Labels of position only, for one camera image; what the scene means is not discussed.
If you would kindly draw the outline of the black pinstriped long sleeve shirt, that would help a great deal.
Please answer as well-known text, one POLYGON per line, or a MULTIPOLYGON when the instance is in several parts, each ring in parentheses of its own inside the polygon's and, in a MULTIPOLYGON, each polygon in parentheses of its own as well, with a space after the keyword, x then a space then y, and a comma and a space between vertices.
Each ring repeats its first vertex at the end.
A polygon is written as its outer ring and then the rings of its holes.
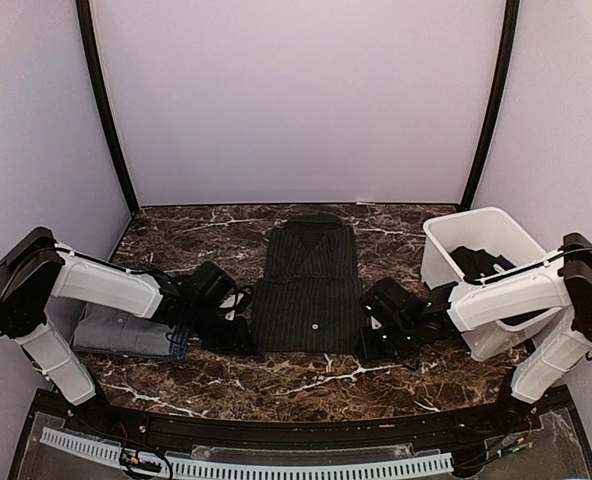
POLYGON ((353 228, 330 214, 272 229, 251 333, 262 352, 350 354, 367 325, 353 228))

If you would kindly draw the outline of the grey button shirt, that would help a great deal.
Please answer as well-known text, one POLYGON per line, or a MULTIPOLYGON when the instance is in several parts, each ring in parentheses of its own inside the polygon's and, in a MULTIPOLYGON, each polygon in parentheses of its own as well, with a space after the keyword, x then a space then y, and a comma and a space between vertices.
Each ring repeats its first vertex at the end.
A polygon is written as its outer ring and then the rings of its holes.
POLYGON ((110 307, 88 303, 73 335, 76 352, 128 355, 139 357, 167 357, 172 344, 166 325, 110 307))

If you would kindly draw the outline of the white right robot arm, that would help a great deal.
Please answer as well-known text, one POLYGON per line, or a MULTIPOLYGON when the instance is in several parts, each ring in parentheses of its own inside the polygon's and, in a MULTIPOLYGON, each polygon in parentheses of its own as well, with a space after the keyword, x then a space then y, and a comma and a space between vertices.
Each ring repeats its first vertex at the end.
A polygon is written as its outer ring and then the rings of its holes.
POLYGON ((525 404, 539 400, 581 359, 592 360, 592 243, 579 233, 543 258, 516 267, 506 259, 497 273, 466 273, 460 281, 433 288, 426 301, 386 277, 361 299, 367 317, 356 354, 363 360, 405 360, 425 345, 461 337, 484 360, 534 337, 543 323, 556 327, 514 368, 508 390, 486 413, 497 434, 510 432, 525 416, 525 404))

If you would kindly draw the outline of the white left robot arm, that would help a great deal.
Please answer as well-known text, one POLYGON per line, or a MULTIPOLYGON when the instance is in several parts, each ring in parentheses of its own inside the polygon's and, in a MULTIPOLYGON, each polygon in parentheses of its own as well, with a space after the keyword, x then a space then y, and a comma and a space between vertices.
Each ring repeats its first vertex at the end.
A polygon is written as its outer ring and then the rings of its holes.
POLYGON ((109 307, 134 318, 193 331, 205 349, 257 351, 242 314, 252 292, 212 262, 188 275, 138 271, 95 259, 37 227, 0 260, 0 336, 15 341, 96 436, 117 427, 116 412, 46 313, 51 298, 109 307))

